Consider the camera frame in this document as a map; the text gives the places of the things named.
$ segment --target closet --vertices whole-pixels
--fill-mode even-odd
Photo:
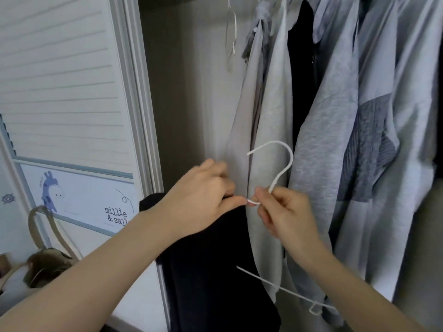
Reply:
[[[0,152],[23,218],[49,196],[85,256],[147,195],[206,158],[224,160],[258,1],[230,0],[234,18],[228,0],[0,0]],[[40,230],[63,250],[43,219]],[[400,306],[421,298],[404,283]],[[295,290],[287,268],[281,285]],[[334,330],[290,295],[278,293],[276,306],[282,331]],[[109,324],[169,330],[161,267],[148,267]]]

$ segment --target right hand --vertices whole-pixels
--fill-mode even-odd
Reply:
[[[272,194],[258,187],[253,200],[260,201],[258,215],[270,234],[278,239],[301,266],[324,247],[307,195],[283,187]]]

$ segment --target cartoon giraffe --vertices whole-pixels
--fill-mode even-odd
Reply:
[[[48,210],[57,213],[57,209],[55,208],[54,202],[51,197],[49,197],[49,187],[52,185],[58,185],[57,179],[52,177],[52,172],[45,172],[45,181],[43,183],[43,192],[42,192],[42,200]]]

